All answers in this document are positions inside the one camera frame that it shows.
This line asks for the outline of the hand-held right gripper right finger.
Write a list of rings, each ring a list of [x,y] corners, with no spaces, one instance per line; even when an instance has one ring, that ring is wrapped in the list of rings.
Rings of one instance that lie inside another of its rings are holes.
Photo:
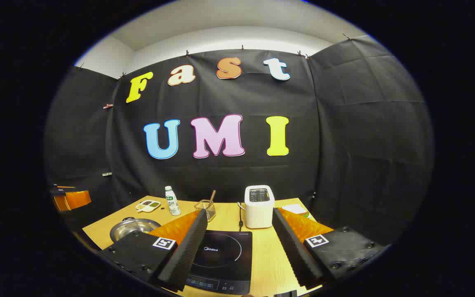
[[[272,225],[300,286],[325,288],[345,282],[386,251],[351,227],[332,229],[281,207]]]

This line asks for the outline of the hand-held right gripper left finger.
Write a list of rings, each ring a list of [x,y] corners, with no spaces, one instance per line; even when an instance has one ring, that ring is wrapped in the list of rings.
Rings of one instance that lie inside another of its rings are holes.
[[[196,210],[153,234],[132,231],[101,250],[99,256],[138,282],[183,291],[207,224],[206,210]]]

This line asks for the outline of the black induction cooktop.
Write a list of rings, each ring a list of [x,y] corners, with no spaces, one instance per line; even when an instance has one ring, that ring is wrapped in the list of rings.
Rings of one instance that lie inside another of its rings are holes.
[[[229,295],[248,295],[252,243],[250,231],[206,231],[186,285]]]

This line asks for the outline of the steel pot with black handles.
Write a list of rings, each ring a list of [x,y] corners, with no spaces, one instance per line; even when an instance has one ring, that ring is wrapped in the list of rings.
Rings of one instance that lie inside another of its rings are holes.
[[[109,236],[112,242],[115,243],[134,231],[149,233],[160,228],[160,226],[161,224],[151,219],[126,217],[111,228]]]

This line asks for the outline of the sandwich with lettuce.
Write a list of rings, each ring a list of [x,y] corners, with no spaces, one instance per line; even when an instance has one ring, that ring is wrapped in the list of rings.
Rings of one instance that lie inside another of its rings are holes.
[[[298,214],[305,218],[310,217],[310,212],[304,207],[302,207],[300,204],[284,205],[282,206],[282,209],[292,212],[294,214]]]

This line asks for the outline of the white toaster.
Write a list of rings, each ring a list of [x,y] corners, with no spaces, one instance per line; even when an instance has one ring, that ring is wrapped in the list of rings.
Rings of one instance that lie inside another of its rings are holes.
[[[275,196],[267,185],[247,186],[245,189],[245,226],[264,229],[272,226]]]

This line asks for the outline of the white drink bottle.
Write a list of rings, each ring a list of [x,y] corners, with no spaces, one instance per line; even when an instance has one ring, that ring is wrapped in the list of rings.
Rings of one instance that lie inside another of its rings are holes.
[[[169,212],[173,216],[181,215],[181,209],[177,197],[171,186],[165,187],[165,198],[168,203]]]

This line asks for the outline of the white divided bean dish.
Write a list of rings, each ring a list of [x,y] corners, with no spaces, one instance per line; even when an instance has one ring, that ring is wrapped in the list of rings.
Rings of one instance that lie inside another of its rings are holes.
[[[161,203],[159,201],[154,201],[154,200],[144,200],[141,203],[138,203],[136,205],[136,210],[137,212],[146,212],[150,213],[154,211],[155,209],[159,208]]]

